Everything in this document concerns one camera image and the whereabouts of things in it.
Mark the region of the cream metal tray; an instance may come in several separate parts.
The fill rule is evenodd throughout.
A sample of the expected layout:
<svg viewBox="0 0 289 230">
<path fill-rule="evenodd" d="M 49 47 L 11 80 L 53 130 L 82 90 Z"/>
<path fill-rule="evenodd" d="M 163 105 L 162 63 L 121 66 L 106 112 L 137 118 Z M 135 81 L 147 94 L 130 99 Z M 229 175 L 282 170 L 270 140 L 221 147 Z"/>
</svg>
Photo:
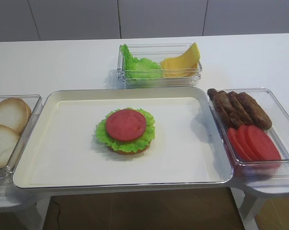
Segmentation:
<svg viewBox="0 0 289 230">
<path fill-rule="evenodd" d="M 95 138 L 109 112 L 127 107 L 151 113 L 156 127 L 150 146 L 130 156 Z M 21 189 L 94 193 L 218 187 L 232 177 L 206 94 L 178 87 L 51 94 L 12 181 Z"/>
</svg>

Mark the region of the back brown meat patty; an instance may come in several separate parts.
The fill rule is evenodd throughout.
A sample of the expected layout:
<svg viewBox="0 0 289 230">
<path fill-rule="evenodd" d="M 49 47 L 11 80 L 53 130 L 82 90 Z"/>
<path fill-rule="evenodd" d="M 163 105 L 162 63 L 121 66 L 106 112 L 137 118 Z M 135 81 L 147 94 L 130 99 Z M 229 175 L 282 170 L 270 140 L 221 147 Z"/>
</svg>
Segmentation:
<svg viewBox="0 0 289 230">
<path fill-rule="evenodd" d="M 223 104 L 218 96 L 218 92 L 215 89 L 208 89 L 207 94 L 210 100 L 213 102 L 216 112 L 218 113 L 220 119 L 222 120 L 223 124 L 227 128 L 234 128 L 233 123 L 230 120 L 229 115 L 225 111 Z"/>
</svg>

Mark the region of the white table leg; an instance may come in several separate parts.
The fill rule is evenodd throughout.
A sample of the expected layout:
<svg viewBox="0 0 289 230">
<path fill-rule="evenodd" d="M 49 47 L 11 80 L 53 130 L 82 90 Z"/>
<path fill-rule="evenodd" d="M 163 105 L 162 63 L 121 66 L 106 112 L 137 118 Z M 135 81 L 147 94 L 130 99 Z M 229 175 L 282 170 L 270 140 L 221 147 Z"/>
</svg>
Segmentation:
<svg viewBox="0 0 289 230">
<path fill-rule="evenodd" d="M 256 197 L 243 190 L 230 188 L 235 204 L 245 230 L 258 230 L 255 217 L 266 202 L 266 199 Z"/>
</svg>

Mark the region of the clear bin with lettuce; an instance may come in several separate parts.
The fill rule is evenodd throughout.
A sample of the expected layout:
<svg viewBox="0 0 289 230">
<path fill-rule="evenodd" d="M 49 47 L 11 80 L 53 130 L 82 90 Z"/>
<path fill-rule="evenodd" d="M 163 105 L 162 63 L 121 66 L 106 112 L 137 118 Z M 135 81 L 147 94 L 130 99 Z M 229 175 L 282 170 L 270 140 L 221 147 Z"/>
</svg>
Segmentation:
<svg viewBox="0 0 289 230">
<path fill-rule="evenodd" d="M 182 55 L 192 44 L 145 44 L 127 45 L 131 54 L 137 58 L 148 58 L 157 62 L 161 67 L 161 62 L 166 58 L 174 58 Z M 162 77 L 156 79 L 129 79 L 125 76 L 124 57 L 119 47 L 117 74 L 119 81 L 125 88 L 144 88 L 144 87 L 171 87 L 171 86 L 197 86 L 201 79 L 202 65 L 199 61 L 197 69 L 194 69 L 190 77 L 165 78 L 161 68 Z"/>
</svg>

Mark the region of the brown meat patty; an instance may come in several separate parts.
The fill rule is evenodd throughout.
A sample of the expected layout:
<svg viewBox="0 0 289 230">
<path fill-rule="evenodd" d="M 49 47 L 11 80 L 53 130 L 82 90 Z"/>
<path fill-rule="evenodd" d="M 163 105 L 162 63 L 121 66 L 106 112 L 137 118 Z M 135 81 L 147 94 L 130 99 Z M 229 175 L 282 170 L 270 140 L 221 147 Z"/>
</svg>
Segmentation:
<svg viewBox="0 0 289 230">
<path fill-rule="evenodd" d="M 270 117 L 253 97 L 245 92 L 241 92 L 238 94 L 238 100 L 257 127 L 262 130 L 269 130 L 272 127 Z"/>
<path fill-rule="evenodd" d="M 227 128 L 234 128 L 233 123 L 230 120 L 229 115 L 225 111 L 223 104 L 218 96 L 218 92 L 215 89 L 208 89 L 207 94 L 210 100 L 213 102 L 216 112 L 218 113 L 220 119 L 222 120 L 223 124 Z"/>
<path fill-rule="evenodd" d="M 250 118 L 250 116 L 247 114 L 247 112 L 245 111 L 245 109 L 242 106 L 242 104 L 240 103 L 240 101 L 238 100 L 238 94 L 236 92 L 232 91 L 232 92 L 228 93 L 228 98 L 229 98 L 229 101 L 232 104 L 232 106 L 235 108 L 238 116 L 243 121 L 243 123 L 247 126 L 252 125 L 253 121 Z"/>
<path fill-rule="evenodd" d="M 233 126 L 238 129 L 241 125 L 243 125 L 243 122 L 237 114 L 235 108 L 230 103 L 228 94 L 225 91 L 219 91 L 218 97 L 223 105 L 224 110 L 228 114 Z"/>
</svg>

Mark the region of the green lettuce leaves in bin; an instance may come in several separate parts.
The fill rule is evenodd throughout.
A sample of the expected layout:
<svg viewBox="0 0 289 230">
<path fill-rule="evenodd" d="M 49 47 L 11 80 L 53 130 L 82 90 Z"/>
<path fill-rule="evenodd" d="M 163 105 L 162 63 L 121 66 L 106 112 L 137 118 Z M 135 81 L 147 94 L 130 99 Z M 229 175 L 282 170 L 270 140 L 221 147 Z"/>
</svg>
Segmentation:
<svg viewBox="0 0 289 230">
<path fill-rule="evenodd" d="M 162 77 L 161 67 L 148 58 L 134 57 L 126 44 L 120 51 L 124 57 L 125 76 L 129 79 L 156 79 Z"/>
</svg>

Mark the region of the clear bin with buns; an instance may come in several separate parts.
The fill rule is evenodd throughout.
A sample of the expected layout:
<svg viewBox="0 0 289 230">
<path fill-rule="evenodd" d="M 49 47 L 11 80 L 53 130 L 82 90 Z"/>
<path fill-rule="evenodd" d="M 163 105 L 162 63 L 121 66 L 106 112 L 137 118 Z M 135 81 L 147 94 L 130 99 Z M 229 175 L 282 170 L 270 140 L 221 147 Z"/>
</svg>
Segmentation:
<svg viewBox="0 0 289 230">
<path fill-rule="evenodd" d="M 0 183 L 9 178 L 42 112 L 40 95 L 0 96 Z"/>
</svg>

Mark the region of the yellow cheese slices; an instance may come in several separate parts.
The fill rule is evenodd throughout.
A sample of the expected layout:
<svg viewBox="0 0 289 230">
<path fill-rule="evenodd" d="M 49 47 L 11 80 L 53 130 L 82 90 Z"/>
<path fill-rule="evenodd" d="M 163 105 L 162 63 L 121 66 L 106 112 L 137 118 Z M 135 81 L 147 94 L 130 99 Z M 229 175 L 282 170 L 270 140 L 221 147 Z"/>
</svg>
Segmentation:
<svg viewBox="0 0 289 230">
<path fill-rule="evenodd" d="M 161 62 L 163 76 L 165 78 L 190 77 L 194 69 L 197 69 L 200 60 L 200 52 L 194 42 L 182 55 L 169 57 Z"/>
</svg>

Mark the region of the front bun half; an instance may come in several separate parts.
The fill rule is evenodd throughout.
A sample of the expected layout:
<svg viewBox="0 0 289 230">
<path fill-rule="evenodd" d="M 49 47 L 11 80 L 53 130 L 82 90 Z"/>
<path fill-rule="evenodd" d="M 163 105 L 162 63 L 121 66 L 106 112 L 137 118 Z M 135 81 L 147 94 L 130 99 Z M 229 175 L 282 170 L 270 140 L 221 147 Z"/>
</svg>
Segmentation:
<svg viewBox="0 0 289 230">
<path fill-rule="evenodd" d="M 14 130 L 0 125 L 0 168 L 7 165 L 19 138 Z"/>
</svg>

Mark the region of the green lettuce leaf on bun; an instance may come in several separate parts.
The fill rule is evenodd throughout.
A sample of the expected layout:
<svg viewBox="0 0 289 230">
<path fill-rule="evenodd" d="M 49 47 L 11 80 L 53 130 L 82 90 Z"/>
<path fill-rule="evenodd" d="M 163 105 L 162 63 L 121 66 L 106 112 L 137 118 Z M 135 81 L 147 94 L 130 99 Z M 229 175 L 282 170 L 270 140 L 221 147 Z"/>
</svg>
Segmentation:
<svg viewBox="0 0 289 230">
<path fill-rule="evenodd" d="M 113 113 L 119 111 L 120 109 L 117 109 L 115 111 L 110 112 L 108 115 L 106 115 L 105 119 L 103 119 L 99 124 L 96 125 L 96 131 L 95 131 L 95 137 L 98 142 L 106 145 L 111 146 L 115 150 L 123 150 L 123 146 L 121 146 L 121 143 L 126 143 L 123 141 L 116 140 L 112 138 L 106 131 L 105 128 L 105 122 L 106 119 Z M 147 141 L 151 142 L 153 139 L 155 139 L 155 119 L 154 117 L 147 111 L 144 111 L 143 109 L 132 109 L 135 111 L 140 112 L 142 115 L 144 115 L 146 119 L 146 130 L 144 134 L 139 137 L 138 139 L 132 140 L 132 141 Z"/>
</svg>

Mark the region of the back bun half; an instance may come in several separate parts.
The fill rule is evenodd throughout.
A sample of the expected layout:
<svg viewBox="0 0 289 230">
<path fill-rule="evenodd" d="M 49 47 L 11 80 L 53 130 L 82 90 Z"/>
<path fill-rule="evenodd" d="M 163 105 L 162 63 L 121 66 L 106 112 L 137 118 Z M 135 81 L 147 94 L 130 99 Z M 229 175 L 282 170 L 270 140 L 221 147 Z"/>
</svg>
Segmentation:
<svg viewBox="0 0 289 230">
<path fill-rule="evenodd" d="M 4 125 L 17 134 L 24 130 L 31 115 L 31 109 L 19 98 L 8 98 L 0 102 L 0 125 Z"/>
</svg>

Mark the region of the red tomato slice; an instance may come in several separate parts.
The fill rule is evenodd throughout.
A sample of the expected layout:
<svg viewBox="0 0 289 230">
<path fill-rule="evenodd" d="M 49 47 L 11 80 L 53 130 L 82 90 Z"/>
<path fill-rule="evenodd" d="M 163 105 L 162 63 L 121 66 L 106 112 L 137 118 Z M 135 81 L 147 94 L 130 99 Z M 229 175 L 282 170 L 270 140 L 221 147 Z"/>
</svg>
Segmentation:
<svg viewBox="0 0 289 230">
<path fill-rule="evenodd" d="M 140 112 L 122 109 L 111 114 L 105 122 L 107 133 L 114 139 L 127 142 L 138 139 L 146 130 L 146 119 Z"/>
<path fill-rule="evenodd" d="M 249 147 L 246 141 L 246 135 L 245 131 L 247 130 L 248 126 L 246 125 L 241 125 L 237 132 L 236 132 L 236 137 L 237 140 L 239 141 L 242 149 L 244 150 L 245 154 L 248 156 L 248 161 L 259 161 L 258 156 L 252 151 L 252 149 Z"/>
<path fill-rule="evenodd" d="M 247 149 L 238 141 L 236 135 L 236 129 L 229 128 L 227 131 L 228 139 L 236 153 L 236 155 L 243 161 L 251 161 L 251 155 L 248 153 Z"/>
<path fill-rule="evenodd" d="M 279 161 L 280 153 L 270 137 L 256 126 L 248 126 L 245 130 L 246 143 L 260 161 Z"/>
</svg>

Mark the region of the front brown meat patty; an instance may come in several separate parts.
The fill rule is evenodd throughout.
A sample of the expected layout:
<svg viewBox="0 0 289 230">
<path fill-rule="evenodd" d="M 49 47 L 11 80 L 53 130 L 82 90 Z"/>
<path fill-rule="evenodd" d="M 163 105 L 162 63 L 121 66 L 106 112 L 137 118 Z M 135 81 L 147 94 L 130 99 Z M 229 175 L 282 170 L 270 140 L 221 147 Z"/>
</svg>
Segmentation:
<svg viewBox="0 0 289 230">
<path fill-rule="evenodd" d="M 270 117 L 253 97 L 245 92 L 241 92 L 238 94 L 238 100 L 257 127 L 262 130 L 269 130 L 272 127 Z"/>
</svg>

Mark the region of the bottom bun half on tray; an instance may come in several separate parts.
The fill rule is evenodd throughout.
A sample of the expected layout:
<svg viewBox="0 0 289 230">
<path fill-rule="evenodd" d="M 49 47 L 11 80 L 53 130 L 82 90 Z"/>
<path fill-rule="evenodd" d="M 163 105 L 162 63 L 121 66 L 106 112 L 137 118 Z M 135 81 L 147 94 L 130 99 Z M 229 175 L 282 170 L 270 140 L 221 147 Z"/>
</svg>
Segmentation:
<svg viewBox="0 0 289 230">
<path fill-rule="evenodd" d="M 111 146 L 108 146 L 110 150 L 112 150 L 115 153 L 121 154 L 121 155 L 134 155 L 140 152 L 145 151 L 149 146 L 151 142 L 147 141 L 130 141 L 126 143 L 121 143 L 121 146 L 123 146 L 123 150 L 121 149 L 113 149 Z"/>
</svg>

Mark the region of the clear bin with patties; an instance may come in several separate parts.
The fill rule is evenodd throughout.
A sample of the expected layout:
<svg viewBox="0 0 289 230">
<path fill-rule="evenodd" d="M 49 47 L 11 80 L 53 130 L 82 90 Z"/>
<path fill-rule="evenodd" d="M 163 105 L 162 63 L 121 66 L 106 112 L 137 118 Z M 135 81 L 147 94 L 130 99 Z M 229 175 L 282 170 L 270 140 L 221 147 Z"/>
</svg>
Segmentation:
<svg viewBox="0 0 289 230">
<path fill-rule="evenodd" d="M 236 89 L 223 90 L 227 94 L 234 91 L 237 94 L 245 92 L 253 97 L 272 121 L 269 130 L 263 130 L 274 142 L 281 160 L 279 161 L 243 161 L 235 153 L 227 136 L 227 128 L 215 110 L 213 102 L 209 105 L 220 130 L 225 150 L 233 166 L 234 176 L 248 179 L 263 179 L 265 177 L 289 177 L 289 116 L 269 89 Z"/>
</svg>

